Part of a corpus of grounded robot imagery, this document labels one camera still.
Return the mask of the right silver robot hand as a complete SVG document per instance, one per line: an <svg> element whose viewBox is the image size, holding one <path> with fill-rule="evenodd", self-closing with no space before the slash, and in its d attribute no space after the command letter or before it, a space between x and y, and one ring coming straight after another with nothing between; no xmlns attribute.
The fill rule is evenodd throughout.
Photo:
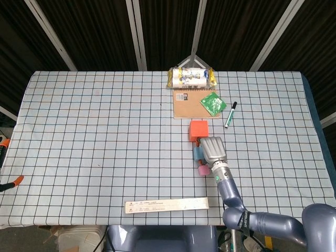
<svg viewBox="0 0 336 252"><path fill-rule="evenodd" d="M220 137L198 138L196 143L199 144L196 151L197 160L205 161L210 168L228 168L226 150Z"/></svg>

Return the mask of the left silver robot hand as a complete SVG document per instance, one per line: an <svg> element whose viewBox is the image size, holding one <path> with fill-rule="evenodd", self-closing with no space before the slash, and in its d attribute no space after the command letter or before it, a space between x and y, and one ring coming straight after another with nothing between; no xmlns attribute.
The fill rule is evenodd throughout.
<svg viewBox="0 0 336 252"><path fill-rule="evenodd" d="M10 143L10 139L6 138L4 135L1 135L1 167L3 166L4 158L6 156L9 143ZM0 192L17 187L23 181L23 179L24 179L24 176L21 175L13 182L1 184Z"/></svg>

